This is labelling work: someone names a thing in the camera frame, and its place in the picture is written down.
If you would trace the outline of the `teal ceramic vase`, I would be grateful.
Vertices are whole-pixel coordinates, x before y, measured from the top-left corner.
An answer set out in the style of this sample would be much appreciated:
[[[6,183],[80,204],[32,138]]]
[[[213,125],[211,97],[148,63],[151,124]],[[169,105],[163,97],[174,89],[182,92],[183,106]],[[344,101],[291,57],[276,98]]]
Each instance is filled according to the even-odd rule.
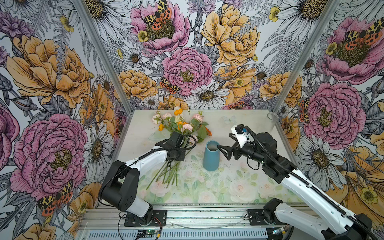
[[[219,143],[216,141],[209,141],[206,144],[204,157],[203,157],[203,167],[207,171],[213,172],[216,171],[220,164],[220,150],[218,149]]]

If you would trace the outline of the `pink rose flower stem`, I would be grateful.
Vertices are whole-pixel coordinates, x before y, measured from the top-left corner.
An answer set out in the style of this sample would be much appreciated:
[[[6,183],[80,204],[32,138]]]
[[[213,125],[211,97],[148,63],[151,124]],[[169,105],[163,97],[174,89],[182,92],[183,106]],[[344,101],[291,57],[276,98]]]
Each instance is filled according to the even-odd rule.
[[[207,137],[212,136],[212,132],[208,129],[208,123],[204,120],[203,112],[189,115],[189,118],[184,117],[184,124],[181,130],[178,130],[175,123],[175,132],[190,138],[190,145],[187,148],[186,155],[190,153],[193,146],[203,142]],[[181,162],[165,162],[161,168],[155,173],[148,187],[154,184],[162,183],[166,187],[178,184],[178,171]]]

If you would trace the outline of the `orange poppy flower stem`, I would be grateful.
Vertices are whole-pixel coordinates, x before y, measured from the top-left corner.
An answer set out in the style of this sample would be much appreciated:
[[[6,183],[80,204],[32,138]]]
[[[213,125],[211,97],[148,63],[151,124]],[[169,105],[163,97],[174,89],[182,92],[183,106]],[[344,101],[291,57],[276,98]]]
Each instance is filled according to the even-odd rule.
[[[175,123],[177,125],[178,130],[181,130],[184,124],[183,109],[181,109],[180,107],[176,107],[174,110]]]

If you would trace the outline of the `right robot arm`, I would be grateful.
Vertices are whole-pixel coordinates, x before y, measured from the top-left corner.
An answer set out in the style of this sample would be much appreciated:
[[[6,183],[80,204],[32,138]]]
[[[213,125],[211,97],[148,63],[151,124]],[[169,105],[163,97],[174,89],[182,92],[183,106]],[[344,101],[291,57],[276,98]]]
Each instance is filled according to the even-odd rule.
[[[255,134],[250,129],[233,130],[235,143],[218,146],[228,159],[240,157],[261,164],[263,172],[298,196],[317,216],[297,210],[273,198],[264,205],[262,219],[269,225],[288,224],[318,240],[374,240],[372,221],[365,214],[355,214],[328,197],[287,158],[277,152],[277,141],[267,132]]]

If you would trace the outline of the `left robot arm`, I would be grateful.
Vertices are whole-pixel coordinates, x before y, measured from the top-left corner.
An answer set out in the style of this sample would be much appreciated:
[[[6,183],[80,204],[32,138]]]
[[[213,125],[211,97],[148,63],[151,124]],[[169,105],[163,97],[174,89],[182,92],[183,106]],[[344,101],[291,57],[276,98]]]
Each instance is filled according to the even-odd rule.
[[[155,144],[147,153],[126,162],[115,161],[110,166],[100,191],[99,201],[105,201],[121,212],[133,215],[141,225],[154,219],[153,206],[138,196],[141,175],[158,164],[169,166],[185,160],[186,152],[197,145],[197,138],[177,132]]]

